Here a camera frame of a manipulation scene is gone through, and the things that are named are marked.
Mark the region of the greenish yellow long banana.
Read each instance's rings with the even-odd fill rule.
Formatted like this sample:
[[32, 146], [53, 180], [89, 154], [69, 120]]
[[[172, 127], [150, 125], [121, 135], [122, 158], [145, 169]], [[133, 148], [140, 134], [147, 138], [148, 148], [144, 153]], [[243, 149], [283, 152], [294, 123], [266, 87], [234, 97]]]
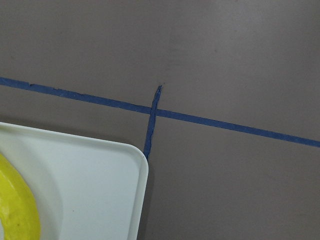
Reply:
[[41, 222], [35, 197], [16, 168], [0, 156], [0, 223], [5, 240], [39, 240]]

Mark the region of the cream bear tray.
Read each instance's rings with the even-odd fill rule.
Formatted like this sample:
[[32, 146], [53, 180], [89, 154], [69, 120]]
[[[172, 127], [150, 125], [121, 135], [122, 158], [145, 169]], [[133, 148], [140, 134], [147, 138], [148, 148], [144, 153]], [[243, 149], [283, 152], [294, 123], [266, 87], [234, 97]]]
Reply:
[[31, 188], [43, 240], [135, 240], [149, 166], [135, 146], [9, 123], [0, 151]]

